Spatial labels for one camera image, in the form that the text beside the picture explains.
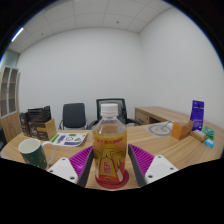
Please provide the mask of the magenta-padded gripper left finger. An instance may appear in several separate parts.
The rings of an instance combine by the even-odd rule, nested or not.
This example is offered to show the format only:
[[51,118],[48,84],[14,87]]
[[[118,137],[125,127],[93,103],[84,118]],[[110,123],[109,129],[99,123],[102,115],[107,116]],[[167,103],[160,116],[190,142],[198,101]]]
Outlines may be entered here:
[[93,147],[90,146],[70,158],[60,158],[48,169],[48,172],[81,187],[85,187],[93,158]]

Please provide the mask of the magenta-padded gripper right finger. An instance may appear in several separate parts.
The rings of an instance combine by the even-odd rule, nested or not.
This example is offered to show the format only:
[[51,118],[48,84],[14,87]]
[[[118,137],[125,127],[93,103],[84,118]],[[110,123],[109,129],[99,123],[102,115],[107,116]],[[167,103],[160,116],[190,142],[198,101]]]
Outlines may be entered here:
[[178,171],[164,156],[154,156],[135,145],[128,145],[128,154],[139,187]]

